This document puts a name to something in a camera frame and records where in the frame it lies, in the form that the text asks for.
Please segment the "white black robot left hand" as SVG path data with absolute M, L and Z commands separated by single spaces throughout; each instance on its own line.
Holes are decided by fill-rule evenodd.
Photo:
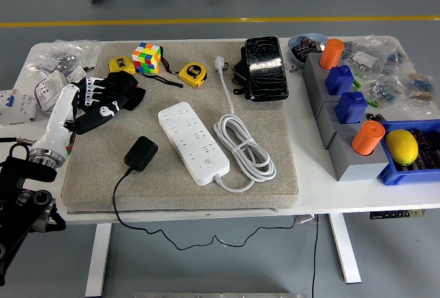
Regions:
M 45 135 L 37 140 L 30 150 L 31 160 L 37 162 L 53 158 L 62 163 L 67 157 L 66 147 L 71 133 L 81 135 L 111 120 L 120 111 L 128 98 L 121 95 L 103 105 L 97 96 L 105 93 L 99 84 L 101 78 L 83 78 L 66 85 L 52 110 Z

